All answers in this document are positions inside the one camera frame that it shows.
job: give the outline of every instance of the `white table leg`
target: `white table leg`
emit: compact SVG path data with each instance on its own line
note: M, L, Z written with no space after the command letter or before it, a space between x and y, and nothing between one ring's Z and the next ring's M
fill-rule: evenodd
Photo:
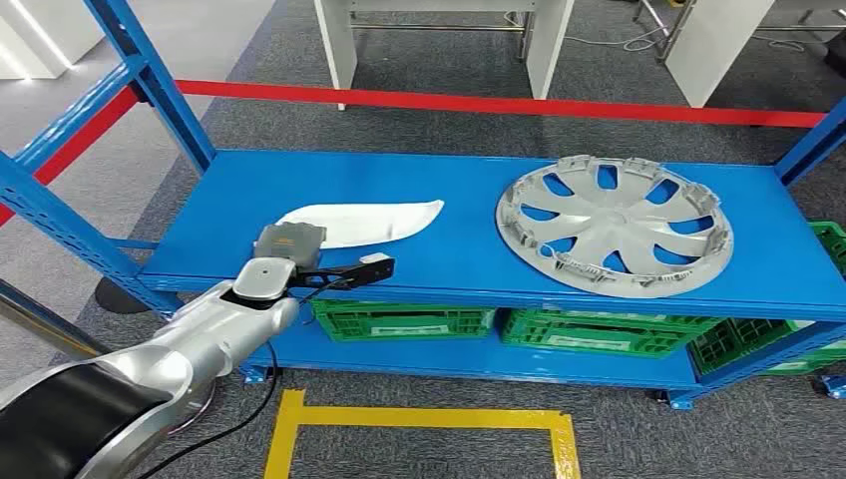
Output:
M314 0L323 48L326 50L326 62L329 64L329 75L332 77L332 86L336 89L352 86L352 76L358 64L349 24L349 7L349 0ZM338 104L338 110L343 111L344 108L345 105Z
M697 0L666 67L692 107L703 107L773 0Z
M550 92L574 0L537 0L526 69L532 96L545 100Z
M525 62L529 54L529 44L532 42L532 22L534 22L534 12L523 12L521 14L521 25L523 25L523 33L520 34L520 54L518 59Z

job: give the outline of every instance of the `red barrier tape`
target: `red barrier tape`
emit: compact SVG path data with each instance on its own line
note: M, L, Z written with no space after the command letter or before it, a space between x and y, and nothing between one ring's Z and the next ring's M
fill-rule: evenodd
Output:
M67 143L50 157L44 165L39 168L33 177L42 185L49 185L60 173L65 171L74 160L79 158L88 147L94 144L106 133L109 128L121 119L130 109L138 103L138 96L130 87L124 87L115 98L113 98ZM9 221L15 213L0 205L0 227Z
M249 98L305 103L343 103L368 107L409 108L450 112L551 115L609 118L655 122L684 122L710 125L754 125L813 128L824 113L740 110L733 108L689 108L670 105L582 102L576 100L532 100L437 95L428 93L334 90L320 87L288 87L255 83L177 80L187 95Z

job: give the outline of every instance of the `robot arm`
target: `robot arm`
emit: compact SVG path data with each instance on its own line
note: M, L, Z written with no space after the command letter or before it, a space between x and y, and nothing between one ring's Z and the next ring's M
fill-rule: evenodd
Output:
M352 288L389 277L394 259L297 270L282 257L250 260L183 306L153 338L91 360L39 371L0 391L3 477L124 477L218 376L296 318L290 286Z

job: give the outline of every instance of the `white curved plastic part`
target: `white curved plastic part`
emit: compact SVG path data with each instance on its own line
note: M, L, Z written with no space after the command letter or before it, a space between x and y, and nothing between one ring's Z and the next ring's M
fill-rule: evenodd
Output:
M323 249L402 240L420 233L441 213L444 202L385 205L309 205L282 217L282 223L326 228Z

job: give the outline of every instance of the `blue shelf upright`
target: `blue shelf upright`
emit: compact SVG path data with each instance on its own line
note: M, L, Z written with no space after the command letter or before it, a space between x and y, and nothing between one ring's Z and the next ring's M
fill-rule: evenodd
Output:
M327 251L326 264L384 251L397 258L397 268L388 280L326 296L817 322L701 376L684 349L650 359L509 346L496 335L335 343L304 320L272 340L281 365L649 388L667 391L670 405L684 409L697 397L846 335L846 282L787 191L846 139L846 99L773 166L667 164L720 196L735 232L734 258L713 282L677 296L599 296L527 267L496 232L493 207L502 191L552 160L216 150L127 1L86 3L123 63L20 153L0 154L0 202L162 316L180 307L177 291L203 291L233 278L261 228L288 211L310 204L440 199L446 207L437 221L414 237ZM159 114L203 174L159 243L105 237L33 177L127 88ZM320 182L320 188L303 179ZM467 237L474 239L472 250ZM153 254L138 265L121 251L125 247ZM305 308L301 315L307 319L310 312ZM243 367L258 381L270 358L259 350Z

